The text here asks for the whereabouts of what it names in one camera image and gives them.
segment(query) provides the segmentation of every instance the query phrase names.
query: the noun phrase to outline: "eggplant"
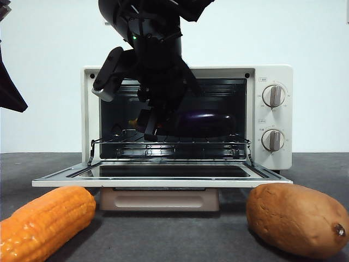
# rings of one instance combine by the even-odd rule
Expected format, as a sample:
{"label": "eggplant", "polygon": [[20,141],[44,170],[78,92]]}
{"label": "eggplant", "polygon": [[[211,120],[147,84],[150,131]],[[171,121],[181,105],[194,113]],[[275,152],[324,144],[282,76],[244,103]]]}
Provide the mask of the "eggplant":
{"label": "eggplant", "polygon": [[[129,124],[144,133],[146,127],[137,120]],[[234,116],[215,110],[193,110],[174,113],[166,122],[156,125],[156,135],[179,136],[183,138],[214,138],[235,132]]]}

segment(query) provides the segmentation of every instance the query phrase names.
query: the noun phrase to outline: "white backdrop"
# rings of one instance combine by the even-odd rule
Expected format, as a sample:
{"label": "white backdrop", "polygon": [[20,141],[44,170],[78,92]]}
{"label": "white backdrop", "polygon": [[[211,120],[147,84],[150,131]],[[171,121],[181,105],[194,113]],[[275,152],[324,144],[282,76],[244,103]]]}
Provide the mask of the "white backdrop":
{"label": "white backdrop", "polygon": [[[80,152],[80,70],[127,44],[98,0],[13,0],[2,53],[29,108],[1,110],[1,152]],[[349,152],[346,0],[216,0],[182,21],[190,66],[288,63],[294,68],[294,152]]]}

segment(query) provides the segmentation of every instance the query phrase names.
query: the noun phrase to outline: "wire rack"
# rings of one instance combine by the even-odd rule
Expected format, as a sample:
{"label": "wire rack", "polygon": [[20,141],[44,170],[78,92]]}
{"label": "wire rack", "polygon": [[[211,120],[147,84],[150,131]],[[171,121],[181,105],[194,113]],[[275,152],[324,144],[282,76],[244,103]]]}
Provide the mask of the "wire rack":
{"label": "wire rack", "polygon": [[112,152],[108,158],[245,159],[250,157],[250,144],[237,134],[218,138],[158,136],[158,142],[150,142],[142,133],[124,129],[120,135],[92,140],[89,163],[95,145]]}

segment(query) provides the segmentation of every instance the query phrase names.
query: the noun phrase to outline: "white knob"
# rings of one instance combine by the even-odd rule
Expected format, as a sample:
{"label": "white knob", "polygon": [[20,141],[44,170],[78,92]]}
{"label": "white knob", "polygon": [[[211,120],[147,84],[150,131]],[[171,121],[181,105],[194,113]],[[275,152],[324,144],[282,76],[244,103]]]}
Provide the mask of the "white knob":
{"label": "white knob", "polygon": [[276,152],[284,146],[284,135],[278,130],[268,130],[263,134],[262,144],[266,150]]}
{"label": "white knob", "polygon": [[271,108],[277,108],[285,101],[285,91],[280,85],[268,86],[263,91],[263,101]]}

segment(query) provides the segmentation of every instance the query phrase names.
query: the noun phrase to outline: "toaster oven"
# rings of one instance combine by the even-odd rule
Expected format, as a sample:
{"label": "toaster oven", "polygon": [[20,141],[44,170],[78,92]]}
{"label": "toaster oven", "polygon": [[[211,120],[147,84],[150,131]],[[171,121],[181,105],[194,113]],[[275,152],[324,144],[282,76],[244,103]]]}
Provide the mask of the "toaster oven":
{"label": "toaster oven", "polygon": [[130,125],[139,83],[125,79],[112,102],[91,90],[99,67],[82,70],[82,163],[32,181],[34,187],[100,188],[102,210],[214,211],[220,188],[292,183],[292,85],[288,65],[192,68],[203,95],[187,91],[179,111],[219,110],[236,128],[219,137],[158,136]]}

